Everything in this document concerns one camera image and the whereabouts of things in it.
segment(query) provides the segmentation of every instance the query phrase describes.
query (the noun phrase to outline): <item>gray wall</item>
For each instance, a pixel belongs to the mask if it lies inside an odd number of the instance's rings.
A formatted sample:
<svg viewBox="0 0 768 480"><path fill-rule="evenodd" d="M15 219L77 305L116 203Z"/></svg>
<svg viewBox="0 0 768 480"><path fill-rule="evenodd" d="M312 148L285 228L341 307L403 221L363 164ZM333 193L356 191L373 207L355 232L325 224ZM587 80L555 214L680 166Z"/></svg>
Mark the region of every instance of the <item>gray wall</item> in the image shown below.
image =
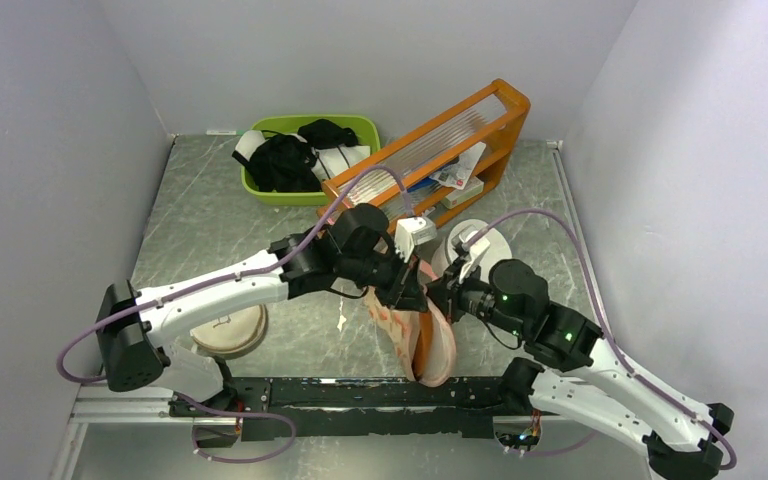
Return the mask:
<svg viewBox="0 0 768 480"><path fill-rule="evenodd" d="M76 391L57 349L130 272L168 146L95 1L0 1L0 479L47 477Z"/></svg>
<svg viewBox="0 0 768 480"><path fill-rule="evenodd" d="M566 132L636 0L102 0L170 132L359 113L402 135L502 77Z"/></svg>
<svg viewBox="0 0 768 480"><path fill-rule="evenodd" d="M563 157L621 344L768 478L768 2L641 0Z"/></svg>

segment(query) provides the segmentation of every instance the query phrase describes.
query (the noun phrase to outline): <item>wire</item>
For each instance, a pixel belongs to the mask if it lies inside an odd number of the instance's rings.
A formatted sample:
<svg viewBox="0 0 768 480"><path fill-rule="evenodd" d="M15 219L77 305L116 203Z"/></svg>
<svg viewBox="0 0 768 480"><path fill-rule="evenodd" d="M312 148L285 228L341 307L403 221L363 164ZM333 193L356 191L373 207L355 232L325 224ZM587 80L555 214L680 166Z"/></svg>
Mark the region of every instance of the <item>wire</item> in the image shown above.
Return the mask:
<svg viewBox="0 0 768 480"><path fill-rule="evenodd" d="M563 455L565 453L569 453L573 450L577 450L587 444L590 440L593 440L593 438L596 436L597 432L590 432L587 435L584 436L581 440L573 443L572 445L566 446L564 448L557 448L555 450L547 450L547 451L529 451L529 450L520 450L518 448L512 448L511 450L515 450L520 453L523 457L555 457L558 455ZM499 439L496 439L496 443L499 445L502 445L501 442L499 442Z"/></svg>
<svg viewBox="0 0 768 480"><path fill-rule="evenodd" d="M271 272L275 270L276 268L284 266L287 262L293 259L299 252L307 248L307 246L310 244L311 241L313 241L313 238L319 233L320 230L322 230L322 227L325 225L325 223L328 222L331 215L334 213L334 211L337 209L337 206L340 205L343 200L346 198L346 196L349 194L349 192L360 182L360 180L368 175L370 172L375 170L383 170L384 172L390 174L390 176L393 177L393 180L396 182L396 185L398 185L400 193L402 195L402 200L405 204L405 210L408 215L415 216L415 212L413 211L413 203L411 202L410 194L408 194L407 189L405 188L404 183L402 182L401 177L393 171L392 169L385 167L384 165L372 165L368 168L366 168L364 171L362 171L358 176L353 178L346 187L340 192L339 195L337 195L337 198L334 199L334 201L331 203L331 205L328 207L328 209L325 211L325 213L320 217L319 221L316 222L316 224L313 226L313 228L310 229L308 234L305 236L305 238L299 243L296 248L294 248L290 253L285 255L283 258L279 259L277 262L275 262L273 265L270 265L268 267L263 268L255 268L251 270L245 270L238 273L229 273L225 275L218 275L216 277L204 280L202 282L198 282L196 284L193 284L189 287L182 288L176 292L172 292L164 297L161 297L160 299L154 299L150 300L146 303L135 305L130 308L126 308L120 312L114 313L113 315L110 315L102 320L99 320L98 322L94 323L90 327L86 328L83 332L81 332L77 337L75 337L72 341L66 344L66 346L57 354L57 361L56 361L56 368L57 373L60 374L61 377L64 379L75 382L75 383L92 383L92 382L98 382L105 379L104 375L98 375L93 377L79 377L76 375L73 375L68 370L66 370L66 367L64 365L64 362L66 360L66 355L69 353L69 351L72 350L72 348L75 347L81 340L87 338L88 336L92 335L93 333L107 327L111 323L121 320L122 318L125 318L129 315L133 315L135 313L139 313L143 310L148 310L151 308L155 308L158 305L166 304L168 302L174 301L180 297L183 297L185 295L189 295L191 293L195 293L201 290L204 290L206 288L212 287L214 285L218 285L220 283L230 282L233 280L237 280L238 278L247 277L251 275L262 275L264 273ZM287 425L290 426L290 438L287 440L287 443L283 445L281 448L275 450L272 453L269 453L267 455L263 455L261 457L257 457L255 459L242 459L242 460L235 460L235 459L223 459L220 457L213 457L210 456L204 452L201 452L200 449L197 448L196 445L196 454L199 456L202 456L204 458L207 458L209 460L214 460L217 462L223 462L223 463L252 463L256 461L261 460L267 460L269 458L272 458L288 448L293 444L293 442L296 439L296 425L293 423L292 420L290 420L287 417L284 417L282 415L276 415L272 413L252 413L252 412L226 412L222 410L215 410L209 407L206 407L197 401L193 400L192 398L186 396L186 395L178 395L179 397L183 398L187 402L189 402L193 407L206 412L211 413L213 415L217 416L226 416L226 417L234 417L234 418L272 418L275 420L280 420Z"/></svg>
<svg viewBox="0 0 768 480"><path fill-rule="evenodd" d="M240 438L240 434L239 433L220 432L219 430L217 430L215 428L210 428L210 427L195 426L195 427L193 427L193 430L194 431L195 430L199 430L199 431L202 431L202 432L212 433L213 435L216 435L217 437Z"/></svg>
<svg viewBox="0 0 768 480"><path fill-rule="evenodd" d="M259 457L253 457L253 458L225 458L225 457L217 457L215 455L210 455L209 453L206 453L204 450L199 448L198 441L196 440L196 428L193 428L192 433L190 434L190 439L193 443L193 453L207 459L211 462L219 462L219 463L257 463L262 462L264 460L269 460L270 458L277 457L278 455L281 455L285 451L287 451L288 448L290 448L293 445L293 442L296 440L296 424L290 420L289 417L285 417L284 415L278 415L277 413L252 413L252 412L227 412L225 410L216 410L215 408L210 408L202 405L201 403L193 400L192 398L178 394L178 398L186 401L190 405L192 405L194 408L201 410L202 412L209 413L211 415L216 415L218 417L236 417L236 418L268 418L272 420L279 420L281 422L284 422L287 424L287 426L290 427L290 438L287 439L287 441L284 443L284 445L281 445L277 449L273 450L272 452L267 453L266 455L261 455Z"/></svg>
<svg viewBox="0 0 768 480"><path fill-rule="evenodd" d="M345 162L346 162L346 168L352 168L352 164L349 163L349 159L346 158L346 154L343 153L343 149L339 145L337 145L337 150L339 150L340 151L340 155L343 156L343 160L345 160Z"/></svg>
<svg viewBox="0 0 768 480"><path fill-rule="evenodd" d="M316 155L316 161L322 165L322 170L325 172L325 176L328 177L328 180L331 180L331 174L328 173L328 168L325 166L325 162L323 162L322 158L319 156L319 150L317 150L314 155Z"/></svg>
<svg viewBox="0 0 768 480"><path fill-rule="evenodd" d="M510 345L505 344L504 342L499 340L499 337L496 336L496 332L493 331L493 329L490 327L489 323L487 323L487 322L481 322L481 323L483 323L484 326L487 328L487 331L490 332L490 336L493 337L493 339L495 339L497 342L499 342L499 345L507 348L508 350L519 350L519 347L522 346L522 339L519 338L519 337L517 337L518 341L517 341L517 344L516 344L515 347L512 347Z"/></svg>
<svg viewBox="0 0 768 480"><path fill-rule="evenodd" d="M673 398L670 394L668 394L663 389L661 389L660 387L652 383L648 378L637 373L634 370L634 367L631 365L631 363L629 363L629 361L626 359L625 354L622 352L622 350L620 350L619 345L617 345L617 341L614 338L614 335L611 333L610 329L608 329L608 323L605 320L605 316L602 314L602 309L599 308L599 297L598 295L596 295L596 289L593 286L593 281L590 278L591 272L590 272L590 269L587 267L587 259L584 256L584 249L581 246L581 242L578 240L578 237L575 235L572 228L570 228L570 226L567 225L566 222L560 216L558 216L556 213L552 211L545 210L542 208L521 208L518 210L514 210L502 215L501 217L487 224L485 227L479 230L478 233L470 237L470 239L464 243L464 246L468 249L472 244L478 241L478 239L480 239L485 234L487 234L487 232L489 232L490 230L495 228L497 225L504 222L505 220L508 220L511 217L514 217L516 215L530 215L530 214L548 217L554 220L555 223L560 225L561 228L564 229L564 232L566 232L567 237L569 237L570 241L575 247L575 253L578 256L578 261L579 263L581 263L581 269L584 272L584 283L587 287L587 294L590 296L590 302L593 304L593 311L596 314L596 320L599 323L599 327L602 328L602 332L605 335L605 340L608 342L608 345L610 346L611 350L614 352L614 356L617 357L617 360L620 362L623 368L625 368L625 370L628 372L628 374L632 378L637 379L637 381L642 383L647 389L649 389L649 391L651 391L656 396L660 397L670 405L674 406L683 414L690 417L692 421L698 423L703 428L708 430L708 432L711 435L713 435L714 438L716 438L723 445L723 447L728 452L729 461L724 465L720 465L720 470L731 470L732 468L734 468L737 465L737 453L734 451L734 447L732 447L731 443L729 443L729 441L726 440L725 436L721 434L719 430L714 428L710 423L708 423L704 419L698 418L696 415L696 412L694 412L693 410L685 406L683 403Z"/></svg>
<svg viewBox="0 0 768 480"><path fill-rule="evenodd" d="M363 290L361 290L360 293L357 296L349 295L348 293L341 292L339 290L334 290L331 287L326 288L325 291L326 292L331 292L331 293L333 293L335 295L339 295L339 296L341 296L343 298L348 298L349 300L359 300L359 299L361 299L361 298L366 296L366 293L369 291L369 287L363 287Z"/></svg>
<svg viewBox="0 0 768 480"><path fill-rule="evenodd" d="M534 432L535 435L539 437L540 434L543 432L543 412L537 409L535 409L534 411L536 412L537 416L535 417L535 424L532 431Z"/></svg>

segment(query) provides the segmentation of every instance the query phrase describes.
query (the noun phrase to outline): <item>scratched metal surface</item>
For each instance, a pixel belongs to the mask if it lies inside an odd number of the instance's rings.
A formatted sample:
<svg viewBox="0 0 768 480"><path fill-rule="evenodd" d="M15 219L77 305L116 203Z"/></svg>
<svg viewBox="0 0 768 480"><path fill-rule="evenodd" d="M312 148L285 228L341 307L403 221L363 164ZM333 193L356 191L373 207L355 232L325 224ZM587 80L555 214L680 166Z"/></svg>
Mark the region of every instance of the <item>scratched metal surface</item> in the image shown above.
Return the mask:
<svg viewBox="0 0 768 480"><path fill-rule="evenodd" d="M543 451L569 446L590 430L564 420L544 420ZM238 443L214 451L228 457L263 455L284 439ZM73 480L111 478L385 480L526 478L529 480L643 480L646 462L604 435L561 457L505 455L494 440L459 435L300 438L278 457L250 465L207 462L190 452L188 427L91 425Z"/></svg>
<svg viewBox="0 0 768 480"><path fill-rule="evenodd" d="M312 207L263 205L243 189L239 164L231 158L238 138L177 138L145 229L133 275L137 287L177 282L243 260L317 220ZM440 237L460 220L490 221L524 206L565 215L545 142L520 144L500 185L447 224ZM500 230L514 255L549 281L554 300L593 318L579 262L560 228L543 218L518 217ZM426 259L433 252L430 247L424 249ZM392 343L370 321L360 300L317 293L267 308L268 334L252 353L229 362L235 375L402 375ZM346 321L339 330L341 315ZM500 375L517 355L498 345L475 320L455 324L454 331L455 375ZM192 345L189 338L179 341Z"/></svg>

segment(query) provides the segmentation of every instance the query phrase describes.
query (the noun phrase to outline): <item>green plastic basket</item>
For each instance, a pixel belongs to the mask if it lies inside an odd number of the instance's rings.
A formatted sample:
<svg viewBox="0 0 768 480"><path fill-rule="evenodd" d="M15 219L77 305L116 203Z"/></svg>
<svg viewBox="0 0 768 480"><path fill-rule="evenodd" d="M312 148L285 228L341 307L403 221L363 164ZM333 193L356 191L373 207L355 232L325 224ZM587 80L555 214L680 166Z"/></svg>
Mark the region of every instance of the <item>green plastic basket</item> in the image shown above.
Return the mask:
<svg viewBox="0 0 768 480"><path fill-rule="evenodd" d="M252 130L272 130L280 133L296 133L299 127L325 118L341 127L348 127L355 131L361 145L369 145L370 154L381 149L381 139L378 138L378 129L372 120L360 115L284 115L280 117L264 118L254 125ZM258 200L267 205L327 205L328 197L322 192L261 192L252 180L245 168L242 170L243 187Z"/></svg>

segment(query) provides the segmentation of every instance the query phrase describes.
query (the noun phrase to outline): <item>black cloth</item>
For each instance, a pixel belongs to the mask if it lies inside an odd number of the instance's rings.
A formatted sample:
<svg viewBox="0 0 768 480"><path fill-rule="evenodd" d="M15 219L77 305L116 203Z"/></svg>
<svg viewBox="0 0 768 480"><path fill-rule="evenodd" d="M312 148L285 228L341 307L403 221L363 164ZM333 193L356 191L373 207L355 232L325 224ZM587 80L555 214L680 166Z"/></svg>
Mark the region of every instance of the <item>black cloth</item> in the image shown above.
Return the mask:
<svg viewBox="0 0 768 480"><path fill-rule="evenodd" d="M319 179L310 170L316 155L293 135L277 134L257 147L251 158L234 152L261 192L319 192Z"/></svg>
<svg viewBox="0 0 768 480"><path fill-rule="evenodd" d="M299 128L301 135L307 143L317 149L325 150L341 145L354 147L358 145L357 135L351 128L342 128L331 120L320 118Z"/></svg>

